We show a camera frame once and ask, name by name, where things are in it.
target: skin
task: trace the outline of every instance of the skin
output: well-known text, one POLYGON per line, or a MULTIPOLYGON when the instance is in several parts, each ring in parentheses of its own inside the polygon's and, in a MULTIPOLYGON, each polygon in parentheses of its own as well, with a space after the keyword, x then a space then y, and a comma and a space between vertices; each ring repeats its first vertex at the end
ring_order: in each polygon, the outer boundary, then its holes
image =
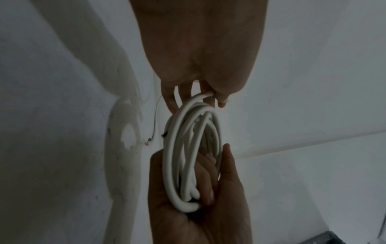
POLYGON ((248 204, 229 144, 223 147, 219 181, 215 163, 203 150, 197 155, 197 189, 204 207, 186 214, 176 210, 166 194, 162 150, 152 156, 148 206, 154 244, 252 243, 248 204))
POLYGON ((224 107, 246 84, 263 37, 268 0, 131 0, 146 56, 161 78, 172 113, 191 97, 194 80, 205 100, 224 107))

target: coiled cable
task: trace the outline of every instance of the coiled cable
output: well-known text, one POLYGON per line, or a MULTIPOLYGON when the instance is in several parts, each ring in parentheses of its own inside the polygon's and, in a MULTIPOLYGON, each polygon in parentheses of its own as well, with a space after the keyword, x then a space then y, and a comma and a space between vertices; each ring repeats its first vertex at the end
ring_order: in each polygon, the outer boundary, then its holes
POLYGON ((202 99, 212 92, 197 94, 172 115, 165 126, 162 175, 166 193, 173 206, 181 212, 197 211, 200 193, 194 165, 200 147, 215 159, 220 172, 222 141, 216 111, 202 99))

